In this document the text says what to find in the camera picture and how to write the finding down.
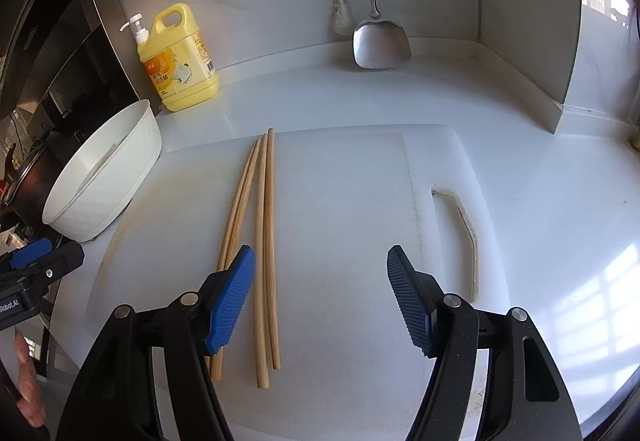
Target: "spatula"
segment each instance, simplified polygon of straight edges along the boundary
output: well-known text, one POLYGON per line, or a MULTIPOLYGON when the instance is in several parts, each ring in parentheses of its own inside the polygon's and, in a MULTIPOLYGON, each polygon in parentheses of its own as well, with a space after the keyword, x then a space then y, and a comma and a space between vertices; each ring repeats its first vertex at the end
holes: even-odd
POLYGON ((411 47, 402 26, 385 20, 376 0, 371 0, 371 13, 353 32, 353 56, 364 69, 388 69, 411 59, 411 47))

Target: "pair of chopsticks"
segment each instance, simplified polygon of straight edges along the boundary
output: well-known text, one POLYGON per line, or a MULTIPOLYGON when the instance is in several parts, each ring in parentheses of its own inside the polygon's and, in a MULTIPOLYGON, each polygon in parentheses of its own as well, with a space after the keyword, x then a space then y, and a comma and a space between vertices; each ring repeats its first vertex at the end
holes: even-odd
MULTIPOLYGON (((266 318, 269 324, 271 364, 281 367, 280 342, 278 339, 278 310, 276 305, 275 236, 273 229, 273 159, 274 131, 261 135, 253 144, 244 163, 244 169, 236 188, 225 234, 220 247, 216 271, 228 269, 238 253, 240 233, 244 223, 249 194, 258 171, 258 203, 255 215, 255 279, 254 279, 254 339, 255 374, 259 389, 269 388, 267 352, 265 339, 266 318)), ((214 381, 222 379, 223 348, 209 362, 209 376, 214 381)))

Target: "cutting board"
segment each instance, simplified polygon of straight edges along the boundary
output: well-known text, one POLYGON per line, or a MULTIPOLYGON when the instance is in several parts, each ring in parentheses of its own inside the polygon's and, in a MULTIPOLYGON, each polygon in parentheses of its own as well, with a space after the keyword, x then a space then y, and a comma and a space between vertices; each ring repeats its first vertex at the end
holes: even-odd
MULTIPOLYGON (((98 271, 87 307, 92 332, 121 303, 164 307, 200 286, 216 264, 251 143, 161 156, 98 271)), ((452 129, 434 125, 276 134, 275 176, 283 369, 270 374, 268 391, 255 388, 250 294, 216 384, 225 414, 289 439, 401 439, 432 364, 411 344, 386 278, 387 250, 401 244, 445 291, 466 292, 486 309, 508 307, 490 218, 462 144, 452 129), (462 267, 445 269, 442 245, 450 241, 440 236, 434 193, 453 201, 472 235, 462 267)), ((253 244, 255 195, 249 208, 242 241, 253 244)))

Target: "white pump nozzle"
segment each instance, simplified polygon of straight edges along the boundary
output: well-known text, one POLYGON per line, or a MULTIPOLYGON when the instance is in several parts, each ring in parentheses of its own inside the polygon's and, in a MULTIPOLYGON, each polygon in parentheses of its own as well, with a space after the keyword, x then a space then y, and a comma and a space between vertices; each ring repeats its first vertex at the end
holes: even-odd
POLYGON ((124 31, 124 28, 126 26, 129 26, 131 32, 133 33, 133 36, 136 39, 136 42, 139 44, 141 44, 142 42, 146 42, 149 39, 149 31, 140 25, 141 19, 142 15, 140 13, 138 13, 137 15, 133 15, 129 19, 129 21, 120 28, 121 31, 124 31))

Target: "dish soap bottle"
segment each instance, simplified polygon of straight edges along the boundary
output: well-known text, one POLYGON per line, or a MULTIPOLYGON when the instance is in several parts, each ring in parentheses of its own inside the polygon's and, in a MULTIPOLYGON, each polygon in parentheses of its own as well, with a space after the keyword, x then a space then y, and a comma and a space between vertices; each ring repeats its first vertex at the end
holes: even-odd
POLYGON ((141 18, 131 17, 120 30, 131 28, 140 61, 164 106, 176 112, 213 98, 220 88, 218 74, 189 6, 180 2, 162 10, 151 31, 140 25, 141 18), (165 26, 164 19, 172 13, 178 13, 180 21, 165 26))

